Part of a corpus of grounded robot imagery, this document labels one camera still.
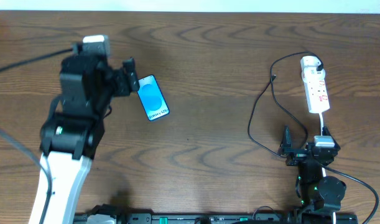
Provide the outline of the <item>blue Galaxy smartphone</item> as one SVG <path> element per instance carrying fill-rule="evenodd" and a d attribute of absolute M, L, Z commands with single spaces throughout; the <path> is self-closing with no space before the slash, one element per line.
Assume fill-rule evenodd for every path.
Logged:
<path fill-rule="evenodd" d="M 170 113 L 168 104 L 154 75 L 140 79 L 139 86 L 140 89 L 137 94 L 149 121 L 155 121 Z"/>

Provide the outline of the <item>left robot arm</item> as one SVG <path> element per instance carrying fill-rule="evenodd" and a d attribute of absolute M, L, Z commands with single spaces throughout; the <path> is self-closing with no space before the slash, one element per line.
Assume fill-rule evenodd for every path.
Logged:
<path fill-rule="evenodd" d="M 30 223 L 72 223 L 81 188 L 104 134 L 114 97 L 139 90 L 135 60 L 119 69 L 100 55 L 72 55 L 61 63 L 62 93 L 40 130 L 40 175 Z"/>

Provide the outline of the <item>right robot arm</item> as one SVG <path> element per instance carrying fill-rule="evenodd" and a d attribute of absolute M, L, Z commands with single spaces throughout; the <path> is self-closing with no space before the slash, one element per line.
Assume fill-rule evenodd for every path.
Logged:
<path fill-rule="evenodd" d="M 336 223 L 341 209 L 346 184 L 326 175 L 324 166 L 331 164 L 340 146 L 324 127 L 322 135 L 315 136 L 304 148 L 293 148 L 288 127 L 284 128 L 279 148 L 286 157 L 287 166 L 296 166 L 299 174 L 295 192 L 302 205 L 288 214 L 291 223 Z"/>

